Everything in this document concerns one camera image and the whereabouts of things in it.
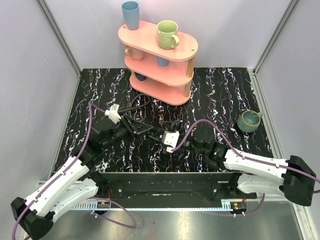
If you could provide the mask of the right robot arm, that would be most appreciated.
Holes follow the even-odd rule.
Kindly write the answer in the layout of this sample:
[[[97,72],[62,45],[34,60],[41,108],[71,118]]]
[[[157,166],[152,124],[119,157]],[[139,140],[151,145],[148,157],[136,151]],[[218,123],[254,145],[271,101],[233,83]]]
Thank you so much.
[[[288,159],[264,157],[234,148],[229,141],[216,141],[215,132],[221,133],[212,122],[201,119],[201,126],[194,123],[187,133],[178,130],[155,131],[169,153],[184,147],[202,155],[211,168],[239,171],[236,181],[227,185],[228,195],[239,198],[243,194],[262,193],[279,195],[288,201],[309,207],[312,204],[317,176],[299,156]]]

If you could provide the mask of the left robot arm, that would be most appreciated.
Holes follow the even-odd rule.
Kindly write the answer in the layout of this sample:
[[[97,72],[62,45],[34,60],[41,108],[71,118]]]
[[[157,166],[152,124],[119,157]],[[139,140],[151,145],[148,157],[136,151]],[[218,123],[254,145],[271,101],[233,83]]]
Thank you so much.
[[[32,240],[43,238],[54,223],[75,205],[89,198],[111,193],[109,180],[95,171],[105,150],[122,140],[151,132],[153,126],[125,114],[116,120],[89,120],[82,147],[46,183],[26,198],[16,197],[10,204],[14,229],[22,227]]]

